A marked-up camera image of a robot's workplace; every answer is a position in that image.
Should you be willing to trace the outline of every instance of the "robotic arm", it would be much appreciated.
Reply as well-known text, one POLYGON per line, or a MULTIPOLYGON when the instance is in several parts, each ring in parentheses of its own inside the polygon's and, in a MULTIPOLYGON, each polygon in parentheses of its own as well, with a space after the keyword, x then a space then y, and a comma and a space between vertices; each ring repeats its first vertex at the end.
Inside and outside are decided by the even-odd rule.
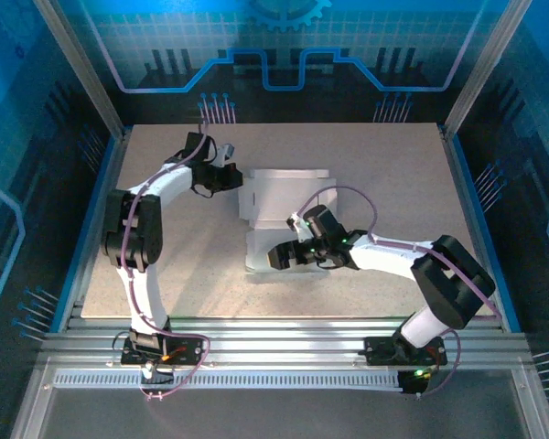
MULTIPOLYGON (((211 198, 216 192, 242 185, 242 173, 236 169, 236 164, 226 164, 233 156, 233 146, 216 147, 214 140, 207 136, 199 147, 202 139, 203 134, 189 133, 185 148, 162 165, 161 170, 169 169, 198 149, 185 165, 159 177, 144 192, 136 207, 126 248, 126 263, 133 269, 135 300, 146 321, 152 327, 164 330, 168 330, 170 324, 161 302, 156 274, 156 262, 163 247, 162 209, 183 192, 191 189, 199 193, 196 186, 205 187, 210 192, 206 198, 211 198)), ((150 359, 164 358, 166 364, 197 364, 202 350, 201 340, 165 337, 145 324, 135 311, 128 273, 121 265, 120 253, 128 212, 135 195, 146 184, 110 192, 104 213, 102 252, 110 258, 110 263, 122 278, 132 316, 130 337, 124 343, 121 361, 124 365, 142 365, 150 359), (175 352, 178 355, 167 359, 175 352)))
POLYGON ((281 243, 268 252, 269 263, 277 270, 288 269, 292 264, 315 263, 324 270, 345 267, 384 271, 415 280, 419 285, 426 306, 406 319, 392 337, 364 339, 360 354, 371 366, 432 366, 438 361, 447 364, 440 335, 450 328, 463 329, 483 305, 470 287, 457 274, 448 272, 432 252, 454 263, 486 297, 496 287, 466 249, 447 235, 423 242, 372 235, 371 241, 366 230, 346 231, 323 205, 308 210, 303 218, 293 214, 287 224, 298 239, 281 243))

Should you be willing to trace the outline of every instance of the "beige work surface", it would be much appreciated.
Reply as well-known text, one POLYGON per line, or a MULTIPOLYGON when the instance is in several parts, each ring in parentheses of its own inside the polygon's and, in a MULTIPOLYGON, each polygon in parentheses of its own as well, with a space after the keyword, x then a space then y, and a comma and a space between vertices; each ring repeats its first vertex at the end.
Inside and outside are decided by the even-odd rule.
MULTIPOLYGON (((144 181, 184 145, 192 125, 135 126, 118 181, 144 181)), ((250 168, 329 169, 340 185, 369 194, 380 217, 375 232, 424 241, 441 234, 471 249, 468 228, 433 123, 297 123, 211 125, 218 144, 235 146, 250 168)), ((338 193, 346 229, 367 229, 363 198, 338 193)), ((245 234, 236 191, 204 199, 180 195, 163 212, 159 286, 172 316, 407 316, 424 304, 416 283, 388 273, 349 269, 306 278, 247 273, 245 234)), ((98 255, 82 315, 129 316, 120 277, 98 255)))

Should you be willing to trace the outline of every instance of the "enclosure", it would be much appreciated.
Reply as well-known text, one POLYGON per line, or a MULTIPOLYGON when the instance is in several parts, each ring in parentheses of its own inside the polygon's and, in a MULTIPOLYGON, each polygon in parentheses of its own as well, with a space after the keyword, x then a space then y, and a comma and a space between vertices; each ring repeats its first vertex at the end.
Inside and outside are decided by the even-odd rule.
MULTIPOLYGON (((357 194, 326 197, 368 228, 357 194)), ((175 431, 549 437, 549 0, 0 0, 0 437, 175 431), (147 402, 113 349, 105 199, 202 120, 244 187, 164 210, 158 281, 171 328, 213 350, 147 402), (372 197, 381 236, 456 236, 496 282, 503 319, 460 331, 431 399, 358 355, 424 305, 410 279, 261 265, 328 185, 372 197)))

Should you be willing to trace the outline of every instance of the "glass panel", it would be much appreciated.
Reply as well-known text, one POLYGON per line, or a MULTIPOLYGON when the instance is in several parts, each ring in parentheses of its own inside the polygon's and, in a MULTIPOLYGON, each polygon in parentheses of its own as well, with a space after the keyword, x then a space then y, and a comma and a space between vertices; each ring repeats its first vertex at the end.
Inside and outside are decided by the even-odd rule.
POLYGON ((108 138, 33 2, 0 0, 0 437, 53 318, 108 138))
POLYGON ((519 322, 549 351, 549 0, 532 3, 459 140, 519 322))
POLYGON ((62 4, 126 123, 191 123, 198 104, 211 119, 204 104, 232 103, 247 123, 434 122, 506 1, 62 4))

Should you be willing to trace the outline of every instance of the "gear graphic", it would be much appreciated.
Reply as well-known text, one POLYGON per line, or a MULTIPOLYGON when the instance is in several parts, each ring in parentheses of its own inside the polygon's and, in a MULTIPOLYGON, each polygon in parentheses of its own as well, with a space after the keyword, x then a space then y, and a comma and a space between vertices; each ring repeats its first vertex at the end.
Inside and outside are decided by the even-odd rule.
POLYGON ((0 26, 18 44, 31 37, 37 26, 32 0, 0 0, 0 26))
POLYGON ((290 28, 297 31, 301 25, 310 26, 314 18, 322 17, 322 9, 329 6, 329 0, 249 0, 246 9, 257 26, 286 32, 290 28))

